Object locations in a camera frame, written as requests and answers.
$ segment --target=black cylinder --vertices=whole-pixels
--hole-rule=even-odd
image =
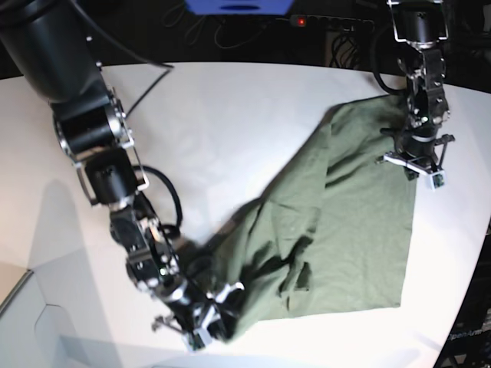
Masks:
[[[102,81],[66,1],[1,2],[0,39],[31,86],[53,104],[73,100]]]
[[[438,41],[440,23],[433,11],[405,11],[403,20],[408,41],[418,43]]]
[[[90,159],[85,173],[102,205],[118,203],[137,191],[137,177],[122,148],[104,151]]]
[[[60,123],[64,138],[74,154],[97,146],[109,146],[114,141],[113,132],[103,107],[78,115]]]

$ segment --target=blue box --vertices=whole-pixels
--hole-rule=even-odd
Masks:
[[[186,2],[189,10],[198,15],[284,15],[293,0],[186,0]]]

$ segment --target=olive green fabric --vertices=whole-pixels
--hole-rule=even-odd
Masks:
[[[213,252],[218,279],[245,285],[232,338],[258,320],[399,307],[416,183],[375,160],[393,148],[380,128],[404,121],[400,102],[379,97],[328,113],[233,219]]]

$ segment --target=white table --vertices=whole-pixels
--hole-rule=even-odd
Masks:
[[[104,71],[126,107],[158,73],[147,66]],[[46,302],[67,311],[94,366],[285,366],[279,358],[218,355],[300,362],[293,366],[433,366],[491,213],[491,96],[450,86],[446,92],[452,117],[442,131],[456,137],[445,163],[450,184],[433,193],[418,183],[398,309],[261,322],[198,356],[174,332],[152,333],[163,305],[129,282],[107,210],[88,205],[52,133],[51,111],[22,78],[0,81],[0,261],[35,270]],[[144,163],[173,180],[184,233],[203,242],[262,191],[329,107],[380,94],[372,76],[358,71],[178,64],[129,124]],[[166,190],[151,181],[149,197],[162,220],[172,221]]]

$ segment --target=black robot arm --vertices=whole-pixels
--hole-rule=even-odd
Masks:
[[[241,285],[204,291],[180,267],[172,245],[178,229],[160,223],[142,192],[148,180],[123,108],[91,57],[74,9],[84,14],[71,0],[0,0],[0,39],[53,110],[58,142],[90,203],[109,208],[111,234],[128,253],[130,279],[171,310],[153,328],[167,325],[191,350],[200,349],[230,333],[222,304]]]
[[[392,27],[397,42],[404,44],[398,59],[406,74],[407,89],[392,90],[375,77],[385,91],[403,94],[407,100],[407,119],[402,129],[383,130],[394,138],[394,151],[385,154],[388,161],[406,168],[409,179],[419,175],[430,178],[432,189],[445,185],[443,158],[447,144],[455,139],[450,134],[437,137],[438,130],[449,118],[450,110],[443,90],[445,60],[440,50],[441,41],[448,38],[443,0],[388,0],[392,14]],[[371,56],[376,56],[376,34]],[[443,145],[440,158],[435,146]]]

